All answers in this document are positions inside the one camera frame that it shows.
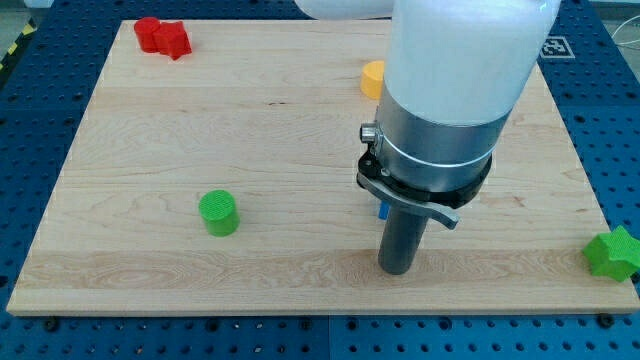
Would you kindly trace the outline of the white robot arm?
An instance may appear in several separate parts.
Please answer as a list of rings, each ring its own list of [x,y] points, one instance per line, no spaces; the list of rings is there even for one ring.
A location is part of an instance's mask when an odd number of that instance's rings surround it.
[[[373,167],[359,178],[389,205],[388,225],[455,227],[456,215],[425,206],[456,209],[482,186],[559,2],[295,3],[314,19],[391,19],[376,120],[361,128]]]

